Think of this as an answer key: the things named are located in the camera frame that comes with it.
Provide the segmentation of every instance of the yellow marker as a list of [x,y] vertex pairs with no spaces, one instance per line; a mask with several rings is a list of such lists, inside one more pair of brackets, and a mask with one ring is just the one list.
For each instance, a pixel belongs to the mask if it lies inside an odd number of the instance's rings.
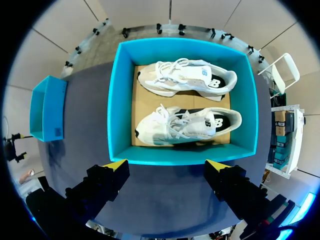
[[220,162],[212,161],[209,159],[207,159],[206,161],[208,161],[208,163],[210,163],[218,172],[220,172],[220,170],[224,168],[231,168],[231,166],[222,164]]
[[115,171],[118,167],[120,167],[121,164],[123,164],[126,160],[128,159],[123,159],[121,161],[115,161],[106,165],[103,165],[101,167],[108,167],[110,169],[113,169],[113,171]]

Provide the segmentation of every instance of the shoe tongue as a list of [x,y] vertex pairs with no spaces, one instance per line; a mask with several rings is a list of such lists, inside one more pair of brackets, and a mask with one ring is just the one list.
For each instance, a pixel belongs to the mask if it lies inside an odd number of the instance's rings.
[[198,79],[209,85],[212,78],[211,67],[209,66],[183,66],[181,69],[175,69],[172,75],[176,77],[184,76],[185,79]]
[[205,116],[192,117],[183,132],[186,136],[199,134],[213,136],[216,133],[215,116],[209,111]]

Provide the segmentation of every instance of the white sneaker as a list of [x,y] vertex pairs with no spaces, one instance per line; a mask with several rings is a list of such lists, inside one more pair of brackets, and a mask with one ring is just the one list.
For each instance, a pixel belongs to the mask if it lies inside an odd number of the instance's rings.
[[171,145],[211,139],[237,129],[242,123],[239,112],[222,107],[181,109],[164,108],[138,124],[135,136],[148,145]]
[[150,64],[138,72],[140,84],[157,95],[172,97],[179,91],[196,90],[202,97],[221,101],[237,83],[237,74],[204,60],[180,58]]

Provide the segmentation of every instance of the cardboard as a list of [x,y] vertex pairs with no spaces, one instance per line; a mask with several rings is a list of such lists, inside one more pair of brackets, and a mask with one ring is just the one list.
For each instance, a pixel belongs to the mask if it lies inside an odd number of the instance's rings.
[[[230,95],[227,93],[220,101],[212,101],[200,96],[196,91],[180,91],[173,97],[165,97],[154,94],[148,91],[139,83],[137,79],[138,72],[145,66],[136,66],[134,70],[133,88],[132,88],[132,112],[131,112],[131,144],[133,146],[146,146],[148,144],[141,142],[135,134],[135,129],[139,122],[152,112],[154,112],[160,104],[165,108],[178,106],[182,109],[201,109],[209,107],[219,107],[230,109]],[[208,140],[197,141],[196,144],[201,145],[217,145],[229,144],[230,132],[221,136],[214,137]],[[162,147],[172,147],[173,145],[166,145]]]
[[289,111],[274,112],[275,134],[285,136],[294,131],[294,113]]
[[286,111],[274,112],[274,119],[276,122],[285,122],[286,121]]

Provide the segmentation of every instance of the floor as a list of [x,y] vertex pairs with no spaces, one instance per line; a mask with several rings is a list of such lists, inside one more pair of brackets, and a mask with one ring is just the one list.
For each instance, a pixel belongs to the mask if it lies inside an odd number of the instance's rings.
[[81,54],[77,54],[75,51],[70,55],[69,62],[73,64],[73,67],[65,67],[61,77],[95,65],[112,62],[115,58],[119,43],[144,38],[190,38],[218,43],[247,54],[253,73],[258,73],[269,65],[266,60],[259,63],[260,53],[258,50],[254,49],[254,52],[249,54],[248,44],[242,40],[236,37],[230,40],[229,36],[221,39],[221,35],[225,32],[220,30],[215,30],[216,35],[212,39],[212,31],[207,28],[187,26],[184,30],[185,35],[180,36],[177,25],[163,25],[162,34],[157,33],[156,26],[150,25],[133,28],[130,30],[128,38],[124,38],[121,31],[116,31],[110,21],[107,20],[106,25],[101,25],[99,32],[99,35],[92,34],[79,45]]

